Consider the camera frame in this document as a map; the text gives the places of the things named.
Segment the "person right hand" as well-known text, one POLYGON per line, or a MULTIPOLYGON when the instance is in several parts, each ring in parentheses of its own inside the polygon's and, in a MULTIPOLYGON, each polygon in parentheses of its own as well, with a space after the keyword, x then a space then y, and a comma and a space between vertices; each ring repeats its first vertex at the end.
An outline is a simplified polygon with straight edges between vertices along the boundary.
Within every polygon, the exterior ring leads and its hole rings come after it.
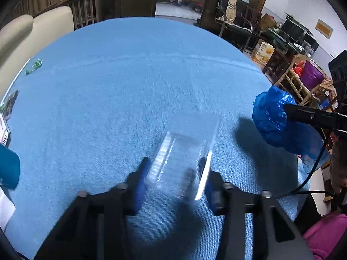
POLYGON ((336 138, 332 147, 330 166, 332 189, 336 194, 346 187, 346 140, 336 138))

